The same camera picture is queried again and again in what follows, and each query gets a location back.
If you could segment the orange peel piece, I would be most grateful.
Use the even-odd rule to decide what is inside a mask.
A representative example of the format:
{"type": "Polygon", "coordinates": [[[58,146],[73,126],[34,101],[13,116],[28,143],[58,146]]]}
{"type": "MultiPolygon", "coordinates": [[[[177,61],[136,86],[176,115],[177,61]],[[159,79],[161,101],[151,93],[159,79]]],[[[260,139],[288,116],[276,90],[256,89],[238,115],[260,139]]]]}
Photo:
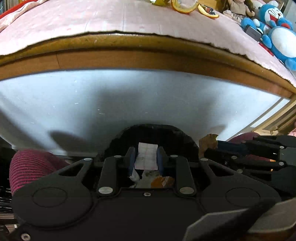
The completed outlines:
{"type": "Polygon", "coordinates": [[[204,16],[206,16],[208,18],[211,18],[211,19],[219,18],[219,15],[217,13],[215,13],[215,11],[212,8],[210,8],[210,7],[208,7],[208,6],[204,5],[204,4],[199,4],[198,5],[198,11],[202,15],[204,15],[204,16]]]}
{"type": "Polygon", "coordinates": [[[198,7],[198,1],[171,0],[171,7],[182,14],[189,14],[198,7]]]}

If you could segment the black trash bin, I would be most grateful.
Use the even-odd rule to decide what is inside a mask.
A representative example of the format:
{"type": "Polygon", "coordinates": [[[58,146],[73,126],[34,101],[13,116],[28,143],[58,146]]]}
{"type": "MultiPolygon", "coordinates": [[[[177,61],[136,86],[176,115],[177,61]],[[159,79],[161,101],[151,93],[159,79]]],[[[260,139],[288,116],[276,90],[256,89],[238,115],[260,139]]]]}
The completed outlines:
{"type": "Polygon", "coordinates": [[[110,194],[132,186],[141,189],[175,188],[182,195],[192,195],[196,192],[196,186],[189,163],[197,162],[198,154],[199,148],[193,139],[174,126],[131,126],[121,131],[99,158],[103,162],[99,192],[110,194]],[[128,173],[125,155],[130,147],[134,147],[136,160],[139,143],[163,147],[168,156],[164,176],[158,170],[135,168],[128,173]]]}

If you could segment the dry brown leaf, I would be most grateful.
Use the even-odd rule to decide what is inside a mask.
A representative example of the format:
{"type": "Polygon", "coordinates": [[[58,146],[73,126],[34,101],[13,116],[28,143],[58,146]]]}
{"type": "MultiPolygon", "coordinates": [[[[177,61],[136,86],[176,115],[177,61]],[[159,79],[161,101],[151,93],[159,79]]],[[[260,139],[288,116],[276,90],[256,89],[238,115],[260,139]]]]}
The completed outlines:
{"type": "Polygon", "coordinates": [[[210,133],[199,140],[199,158],[204,157],[204,153],[207,149],[217,149],[217,137],[217,134],[210,133]]]}

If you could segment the maroon ribbed cushion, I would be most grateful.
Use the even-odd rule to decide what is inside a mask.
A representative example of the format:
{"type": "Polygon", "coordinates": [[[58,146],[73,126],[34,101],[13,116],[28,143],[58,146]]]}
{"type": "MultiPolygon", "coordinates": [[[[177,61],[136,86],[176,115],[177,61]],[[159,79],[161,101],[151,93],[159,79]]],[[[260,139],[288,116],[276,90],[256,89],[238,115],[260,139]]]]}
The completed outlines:
{"type": "Polygon", "coordinates": [[[68,163],[50,152],[39,150],[18,151],[12,158],[9,169],[11,193],[24,185],[56,172],[68,163]]]}

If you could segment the blue Doraemon plush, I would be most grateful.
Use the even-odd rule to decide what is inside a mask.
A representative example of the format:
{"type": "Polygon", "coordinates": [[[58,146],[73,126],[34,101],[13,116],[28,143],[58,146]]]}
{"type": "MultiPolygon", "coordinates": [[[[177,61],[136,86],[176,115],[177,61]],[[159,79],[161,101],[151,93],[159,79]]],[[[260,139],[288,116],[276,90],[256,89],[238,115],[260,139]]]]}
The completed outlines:
{"type": "Polygon", "coordinates": [[[257,19],[243,18],[241,28],[252,28],[261,34],[261,41],[287,69],[295,71],[295,32],[276,4],[264,4],[257,19]]]}

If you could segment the grey power bank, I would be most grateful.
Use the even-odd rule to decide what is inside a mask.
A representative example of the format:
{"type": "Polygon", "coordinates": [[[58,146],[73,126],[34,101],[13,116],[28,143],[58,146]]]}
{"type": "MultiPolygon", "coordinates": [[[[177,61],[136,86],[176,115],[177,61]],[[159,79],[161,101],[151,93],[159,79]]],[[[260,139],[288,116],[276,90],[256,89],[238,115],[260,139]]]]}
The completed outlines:
{"type": "Polygon", "coordinates": [[[259,30],[253,28],[253,27],[250,26],[250,25],[247,25],[247,26],[245,27],[244,32],[245,32],[248,36],[252,37],[252,39],[254,39],[254,40],[257,41],[257,42],[260,41],[261,36],[262,36],[262,33],[261,33],[259,30]]]}

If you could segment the brown haired doll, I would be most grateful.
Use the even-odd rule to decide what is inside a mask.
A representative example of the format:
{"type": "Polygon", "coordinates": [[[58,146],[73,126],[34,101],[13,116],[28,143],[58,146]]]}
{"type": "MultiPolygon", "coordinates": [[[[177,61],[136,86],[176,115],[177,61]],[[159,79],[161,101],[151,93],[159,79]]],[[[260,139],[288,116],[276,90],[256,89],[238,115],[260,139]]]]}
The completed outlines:
{"type": "Polygon", "coordinates": [[[227,0],[222,14],[237,23],[241,23],[244,18],[255,16],[252,3],[246,4],[244,0],[227,0]]]}

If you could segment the pink white bunny plush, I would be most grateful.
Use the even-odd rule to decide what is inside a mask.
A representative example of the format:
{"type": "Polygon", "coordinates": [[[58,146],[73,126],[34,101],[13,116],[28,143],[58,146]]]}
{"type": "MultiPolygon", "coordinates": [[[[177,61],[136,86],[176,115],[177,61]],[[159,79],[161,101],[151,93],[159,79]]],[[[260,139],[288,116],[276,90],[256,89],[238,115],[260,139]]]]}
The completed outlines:
{"type": "Polygon", "coordinates": [[[260,8],[265,4],[262,0],[251,0],[253,11],[255,12],[255,15],[258,14],[260,8]]]}

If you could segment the red folded cloth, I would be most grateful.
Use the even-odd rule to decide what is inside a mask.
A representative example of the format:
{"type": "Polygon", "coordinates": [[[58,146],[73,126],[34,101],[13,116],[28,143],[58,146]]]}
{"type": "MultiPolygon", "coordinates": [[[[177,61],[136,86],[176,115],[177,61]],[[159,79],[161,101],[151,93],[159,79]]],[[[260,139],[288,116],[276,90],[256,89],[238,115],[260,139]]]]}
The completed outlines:
{"type": "Polygon", "coordinates": [[[0,31],[2,32],[4,29],[6,29],[8,26],[10,26],[19,16],[26,13],[32,8],[35,8],[43,3],[45,3],[47,0],[27,0],[22,1],[18,5],[12,7],[8,11],[1,14],[1,25],[0,25],[0,31]]]}

